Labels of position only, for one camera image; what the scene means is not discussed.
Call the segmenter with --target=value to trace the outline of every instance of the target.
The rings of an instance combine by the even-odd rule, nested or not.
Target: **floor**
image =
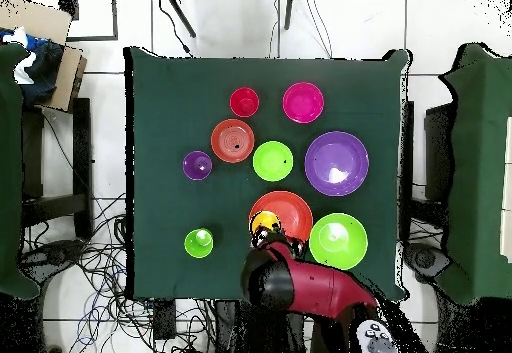
[[[55,5],[57,0],[34,0]],[[158,0],[116,0],[117,41],[78,41],[68,45],[83,50],[88,59],[80,90],[91,100],[93,130],[94,195],[98,199],[95,216],[112,206],[105,215],[125,211],[122,200],[125,182],[125,97],[122,47],[144,47],[162,56],[186,56],[173,33],[170,20],[159,10]],[[275,0],[180,0],[182,9],[197,32],[188,36],[169,2],[164,10],[176,23],[178,35],[196,57],[277,57],[277,21]],[[80,20],[73,22],[72,37],[111,36],[113,31],[111,0],[79,0]],[[378,59],[390,49],[407,48],[413,54],[408,80],[408,97],[415,102],[415,120],[421,121],[426,109],[451,101],[448,89],[437,78],[450,70],[458,47],[466,42],[484,42],[502,56],[512,54],[512,0],[315,0],[328,29],[332,55],[350,59]],[[291,26],[284,30],[286,0],[281,0],[280,58],[327,58],[311,17],[313,0],[294,0]],[[322,30],[322,24],[316,17]],[[46,110],[47,117],[68,156],[72,155],[71,120],[68,115]],[[70,193],[72,172],[59,150],[50,129],[45,129],[43,179],[48,196]],[[414,129],[415,197],[424,197],[425,157],[421,123]],[[41,232],[32,229],[31,235]],[[69,217],[51,222],[42,241],[74,238]],[[109,243],[108,230],[98,233],[97,243]],[[401,304],[414,329],[430,350],[434,349],[438,313],[431,288],[418,284],[404,268],[402,280],[410,293]],[[65,353],[99,353],[95,344],[84,348],[76,343],[83,328],[83,316],[91,309],[94,293],[82,271],[72,268],[51,282],[44,306],[44,325],[48,344],[60,345]],[[193,300],[180,300],[179,310],[195,307]],[[180,317],[188,324],[192,313]],[[140,310],[140,318],[147,320]],[[103,353],[153,353],[136,332],[116,329],[113,321],[101,320],[94,330],[109,339]],[[311,322],[306,322],[305,337],[310,337]],[[151,330],[143,333],[151,341]],[[196,343],[204,345],[201,338]],[[164,347],[157,342],[157,347]]]

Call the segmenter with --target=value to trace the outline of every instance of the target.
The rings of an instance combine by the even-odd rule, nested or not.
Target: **cloth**
[[[13,34],[13,31],[0,31],[0,43],[6,42],[3,39],[4,36],[8,37],[8,36],[12,36],[12,34]],[[33,37],[32,35],[28,35],[28,34],[26,34],[26,36],[27,36],[27,45],[25,46],[25,48],[28,51],[34,51],[41,44],[44,44],[44,43],[46,43],[46,41],[48,41],[48,40],[45,40],[44,38],[36,38],[36,37]]]
[[[22,299],[39,294],[16,265],[22,232],[22,95],[12,74],[27,54],[19,44],[0,47],[0,292]]]
[[[14,33],[12,35],[4,35],[3,41],[5,43],[19,43],[26,49],[28,39],[27,34],[25,33],[25,28],[19,27],[14,30]],[[26,73],[25,69],[32,66],[35,60],[36,55],[34,53],[30,53],[26,59],[23,59],[20,63],[18,63],[18,65],[16,65],[16,67],[14,68],[14,79],[16,80],[18,85],[34,84],[34,81]]]
[[[135,113],[133,270],[128,266],[135,297],[242,298],[251,207],[269,191],[287,190],[309,204],[315,221],[332,212],[357,218],[366,229],[368,250],[351,272],[363,283],[374,282],[389,299],[403,299],[395,284],[397,171],[401,71],[408,57],[398,50],[377,61],[166,59],[125,49],[126,71],[133,71],[127,106],[133,105]],[[282,108],[284,92],[300,81],[316,84],[324,95],[325,109],[310,124],[289,120]],[[294,155],[293,169],[282,181],[260,179],[252,155],[229,164],[211,151],[211,133],[234,117],[229,97],[241,86],[260,97],[258,111],[247,118],[255,148],[282,141]],[[311,142],[334,130],[361,139],[370,160],[364,183],[345,197],[324,196],[304,174]],[[213,171],[204,181],[183,174],[190,150],[212,157]],[[214,247],[207,257],[194,259],[183,243],[188,232],[200,227],[212,231]],[[313,259],[309,252],[306,259]]]
[[[455,170],[448,197],[448,255],[438,277],[455,302],[512,298],[512,265],[500,254],[507,119],[512,116],[512,59],[466,44],[442,75],[456,93],[450,139]]]
[[[33,83],[21,85],[27,106],[33,106],[51,98],[56,88],[63,48],[52,41],[46,41],[32,54],[35,55],[34,62],[30,67],[25,68],[25,72]]]

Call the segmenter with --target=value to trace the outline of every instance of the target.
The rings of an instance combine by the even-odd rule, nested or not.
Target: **green cup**
[[[345,213],[331,213],[321,218],[311,230],[309,249],[323,265],[347,270],[361,262],[368,248],[363,225]]]
[[[204,258],[213,249],[213,235],[206,228],[191,231],[185,237],[185,250],[194,258]]]
[[[252,166],[261,179],[281,181],[293,168],[293,154],[285,144],[267,141],[254,152]]]

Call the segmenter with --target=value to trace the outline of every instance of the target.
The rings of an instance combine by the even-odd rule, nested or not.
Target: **small purple cup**
[[[204,152],[193,151],[183,159],[183,172],[194,181],[204,180],[212,172],[212,160]]]

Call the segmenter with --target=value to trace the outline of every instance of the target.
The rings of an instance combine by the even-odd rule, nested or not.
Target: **yellow cup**
[[[262,210],[261,212],[255,213],[249,223],[249,230],[254,235],[256,230],[260,227],[264,227],[269,231],[275,231],[276,228],[281,229],[281,221],[275,213]]]

